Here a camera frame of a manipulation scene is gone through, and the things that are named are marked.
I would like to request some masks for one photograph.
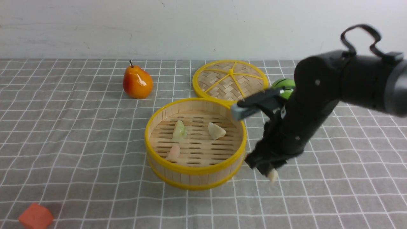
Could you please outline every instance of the yellow rim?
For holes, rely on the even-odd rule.
[[[184,184],[180,184],[177,183],[175,181],[169,180],[166,177],[162,176],[151,164],[150,160],[147,158],[150,168],[151,170],[158,176],[158,178],[160,178],[162,181],[164,181],[165,183],[168,183],[171,186],[180,188],[180,189],[187,189],[187,190],[192,190],[192,191],[199,191],[199,190],[206,190],[206,189],[211,189],[211,188],[215,188],[218,187],[224,183],[226,183],[228,180],[230,180],[238,171],[240,166],[243,163],[243,159],[240,161],[239,166],[231,173],[229,174],[227,177],[223,178],[222,180],[212,183],[210,185],[202,185],[202,186],[198,186],[198,185],[184,185]]]
[[[250,75],[250,74],[244,74],[244,73],[234,73],[234,74],[235,74],[235,75],[249,76],[249,77],[253,77],[253,78],[257,78],[257,79],[262,79],[262,80],[263,80],[263,90],[265,90],[265,89],[267,89],[267,88],[269,87],[269,81],[267,80],[266,75],[265,75],[260,69],[258,69],[256,66],[254,66],[254,65],[252,65],[252,64],[249,64],[249,63],[247,63],[247,62],[244,62],[244,61],[240,61],[240,60],[230,60],[230,59],[226,59],[226,60],[219,60],[219,61],[214,61],[214,62],[210,62],[210,63],[208,63],[208,64],[205,64],[205,65],[203,65],[202,67],[200,67],[200,68],[195,72],[194,77],[192,78],[192,86],[193,86],[193,88],[194,88],[194,92],[197,94],[198,97],[200,97],[200,98],[205,98],[205,99],[210,100],[210,101],[212,101],[212,102],[222,103],[222,104],[225,104],[225,105],[227,105],[227,106],[231,106],[231,105],[233,105],[234,103],[236,103],[237,101],[222,100],[222,99],[214,98],[214,97],[209,96],[209,95],[207,94],[207,92],[208,92],[210,89],[212,89],[213,87],[215,87],[220,81],[224,80],[224,79],[227,78],[227,77],[231,77],[231,78],[233,79],[233,81],[234,81],[235,84],[237,85],[237,87],[238,87],[240,93],[243,95],[243,97],[245,97],[245,95],[244,95],[244,93],[242,92],[242,90],[241,90],[239,84],[236,82],[236,79],[234,78],[234,76],[229,75],[228,72],[225,71],[225,70],[221,70],[221,69],[210,69],[210,68],[206,69],[207,67],[209,67],[209,66],[211,66],[211,65],[213,65],[213,64],[224,63],[224,62],[234,62],[232,69],[234,69],[234,67],[235,67],[235,65],[236,65],[237,63],[239,63],[239,64],[244,64],[244,65],[246,65],[246,66],[249,66],[249,67],[253,68],[254,70],[257,71],[257,73],[259,73],[259,75],[260,75],[261,77],[258,77],[258,76],[255,76],[255,75]],[[222,79],[218,80],[218,81],[215,82],[213,85],[211,85],[207,90],[203,91],[203,90],[199,87],[199,84],[198,84],[198,76],[199,76],[199,74],[202,73],[204,70],[205,70],[205,71],[218,71],[218,72],[226,73],[226,75],[225,75]]]
[[[245,151],[245,147],[246,147],[246,128],[244,126],[244,123],[242,121],[240,121],[239,123],[242,125],[242,130],[243,130],[243,139],[242,139],[242,143],[240,145],[240,147],[238,148],[238,150],[235,152],[235,154],[233,154],[230,158],[216,164],[216,165],[211,165],[211,166],[206,166],[206,167],[184,167],[181,165],[176,165],[173,164],[165,159],[163,159],[162,157],[160,157],[154,150],[153,147],[151,146],[149,140],[148,140],[148,130],[150,128],[150,124],[153,121],[153,119],[157,116],[158,113],[160,113],[163,109],[172,106],[174,104],[177,103],[181,103],[181,102],[185,102],[185,101],[196,101],[196,100],[203,100],[203,101],[208,101],[208,99],[205,98],[188,98],[188,99],[180,99],[177,100],[175,102],[169,103],[165,106],[163,106],[162,108],[160,108],[159,110],[157,110],[153,116],[150,118],[150,120],[147,123],[146,126],[146,130],[144,132],[144,142],[147,148],[147,153],[150,154],[153,159],[155,161],[157,161],[160,165],[162,165],[163,167],[174,171],[174,172],[179,172],[179,173],[185,173],[185,174],[189,174],[189,175],[201,175],[201,174],[208,174],[208,173],[213,173],[213,172],[217,172],[220,171],[224,168],[226,168],[227,166],[231,165],[233,162],[236,161],[236,159],[238,157],[240,157],[244,151]],[[230,107],[225,105],[224,103],[221,102],[217,102],[217,101],[211,101],[214,103],[217,103],[223,107],[225,107],[226,109],[230,110]]]

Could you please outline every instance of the white dumpling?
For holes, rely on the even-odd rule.
[[[220,127],[216,124],[213,124],[213,123],[208,124],[208,130],[209,130],[209,135],[213,140],[224,137],[226,134],[226,130],[222,129],[222,127]]]

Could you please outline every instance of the white grid lines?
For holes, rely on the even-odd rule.
[[[51,210],[55,229],[405,226],[407,122],[352,104],[335,108],[274,187],[244,163],[203,192],[158,179],[146,157],[147,121],[195,97],[193,71],[208,62],[134,60],[155,84],[136,100],[123,92],[128,60],[0,59],[0,229],[30,203]],[[292,78],[296,62],[249,63],[271,84]],[[267,119],[244,121],[249,152]]]

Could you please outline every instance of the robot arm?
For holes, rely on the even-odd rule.
[[[375,56],[357,55],[346,40],[345,33],[357,27],[375,38],[370,46]],[[269,88],[234,104],[231,110],[236,120],[260,110],[270,118],[264,126],[263,138],[245,162],[267,176],[272,169],[301,155],[340,101],[407,116],[407,61],[402,53],[379,51],[375,45],[380,39],[379,33],[368,25],[350,27],[341,35],[348,51],[323,53],[298,63],[295,87],[288,99],[280,96],[287,88]]]

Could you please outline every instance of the bamboo steamer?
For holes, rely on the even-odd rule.
[[[175,124],[181,120],[188,130],[180,143],[172,142]],[[226,135],[212,140],[208,123],[226,130]],[[159,109],[145,129],[147,160],[153,172],[164,182],[188,190],[219,186],[239,170],[246,145],[243,122],[235,121],[229,106],[205,98],[181,99]],[[173,144],[181,148],[176,162],[165,159]]]
[[[244,61],[220,60],[199,68],[192,79],[198,97],[231,106],[269,87],[264,73]]]

